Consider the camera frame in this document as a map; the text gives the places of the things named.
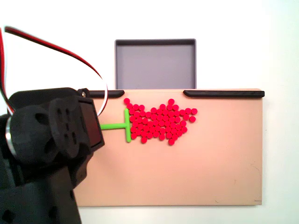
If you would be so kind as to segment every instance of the black edge guard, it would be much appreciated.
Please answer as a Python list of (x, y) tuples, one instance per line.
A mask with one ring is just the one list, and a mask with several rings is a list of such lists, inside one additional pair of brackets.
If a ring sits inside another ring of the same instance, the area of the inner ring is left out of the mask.
[(264, 91), (234, 91), (234, 90), (184, 90), (183, 93), (192, 98), (262, 98)]

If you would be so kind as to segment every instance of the cable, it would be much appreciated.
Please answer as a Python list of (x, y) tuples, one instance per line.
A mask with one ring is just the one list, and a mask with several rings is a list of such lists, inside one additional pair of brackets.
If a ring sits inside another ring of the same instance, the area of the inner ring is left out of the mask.
[[(37, 37), (35, 37), (35, 36), (32, 36), (32, 35), (30, 35), (30, 34), (27, 34), (27, 33), (23, 32), (23, 31), (21, 31), (21, 30), (18, 30), (18, 29), (14, 28), (14, 27), (5, 27), (5, 32), (7, 32), (7, 33), (9, 33), (9, 34), (13, 34), (13, 35), (19, 36), (19, 37), (21, 37), (21, 38), (24, 38), (24, 39), (26, 39), (26, 40), (32, 41), (32, 42), (34, 42), (34, 43), (38, 43), (38, 44), (43, 45), (43, 46), (45, 46), (45, 47), (47, 47), (47, 48), (50, 48), (50, 49), (59, 51), (59, 52), (61, 52), (61, 53), (64, 53), (64, 54), (66, 54), (66, 55), (69, 55), (69, 56), (71, 56), (71, 57), (74, 57), (74, 58), (76, 58), (77, 60), (79, 60), (79, 61), (83, 62), (84, 64), (86, 64), (86, 65), (87, 65), (88, 67), (90, 67), (92, 70), (94, 70), (94, 71), (99, 75), (99, 77), (103, 80), (103, 82), (105, 83), (105, 96), (104, 96), (104, 101), (103, 101), (102, 106), (101, 106), (101, 108), (100, 108), (100, 110), (99, 110), (99, 112), (98, 112), (98, 116), (103, 112), (103, 110), (105, 109), (105, 107), (106, 107), (106, 105), (107, 105), (107, 100), (108, 100), (108, 85), (107, 85), (107, 83), (105, 82), (105, 80), (102, 78), (102, 76), (97, 72), (97, 70), (96, 70), (93, 66), (90, 65), (90, 63), (88, 63), (86, 60), (84, 60), (84, 59), (81, 58), (80, 56), (74, 54), (73, 52), (71, 52), (71, 51), (69, 51), (69, 50), (67, 50), (67, 49), (64, 49), (64, 48), (59, 47), (59, 46), (57, 46), (57, 45), (55, 45), (55, 44), (52, 44), (52, 43), (47, 42), (47, 41), (44, 41), (44, 40), (42, 40), (42, 39), (40, 39), (40, 38), (37, 38)], [(1, 38), (1, 41), (0, 41), (0, 48), (1, 48), (1, 46), (2, 46), (2, 49), (3, 49), (3, 41), (2, 41), (2, 38)], [(2, 56), (2, 54), (1, 54), (0, 56), (1, 56), (1, 68), (2, 68), (3, 65), (5, 64), (5, 58), (4, 58), (4, 55)], [(1, 93), (3, 92), (3, 94), (2, 94), (2, 95), (3, 95), (3, 98), (4, 98), (4, 99), (7, 99), (7, 97), (6, 97), (6, 93), (5, 93), (5, 82), (4, 82), (4, 80), (5, 80), (5, 72), (3, 71), (3, 74), (1, 73), (1, 85), (0, 85), (0, 89), (1, 89)], [(8, 99), (7, 99), (6, 103), (7, 103), (8, 107), (11, 107), (11, 108), (13, 109), (13, 107), (12, 107), (12, 105), (11, 105), (11, 102), (10, 102)]]

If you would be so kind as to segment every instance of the white background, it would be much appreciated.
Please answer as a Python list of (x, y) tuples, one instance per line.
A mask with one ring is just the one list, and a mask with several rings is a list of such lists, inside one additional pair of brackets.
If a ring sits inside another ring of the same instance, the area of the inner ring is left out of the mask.
[[(92, 223), (299, 223), (299, 1), (1, 1), (0, 23), (63, 46), (114, 88), (115, 39), (195, 38), (198, 88), (260, 88), (263, 205), (81, 208)], [(8, 95), (102, 89), (75, 59), (6, 34)], [(5, 113), (3, 101), (0, 112)]]

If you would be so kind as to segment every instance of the beige board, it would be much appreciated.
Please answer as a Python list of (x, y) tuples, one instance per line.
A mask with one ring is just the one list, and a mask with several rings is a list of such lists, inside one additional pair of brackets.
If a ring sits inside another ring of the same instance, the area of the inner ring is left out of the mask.
[[(173, 98), (197, 108), (195, 123), (173, 146), (125, 130), (104, 130), (86, 179), (75, 188), (78, 206), (257, 205), (262, 203), (262, 99), (189, 98), (182, 90), (125, 90), (110, 98), (101, 124), (124, 122), (123, 100), (145, 110)], [(95, 99), (99, 109), (102, 99)]]

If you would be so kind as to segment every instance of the green t-shaped stick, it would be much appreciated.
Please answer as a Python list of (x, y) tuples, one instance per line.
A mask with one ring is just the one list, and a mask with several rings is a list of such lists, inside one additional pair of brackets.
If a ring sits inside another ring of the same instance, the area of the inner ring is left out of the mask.
[(102, 130), (110, 130), (110, 129), (120, 129), (125, 128), (126, 129), (126, 139), (127, 142), (131, 142), (131, 125), (130, 125), (130, 114), (129, 109), (125, 109), (125, 123), (119, 123), (119, 124), (105, 124), (100, 125)]

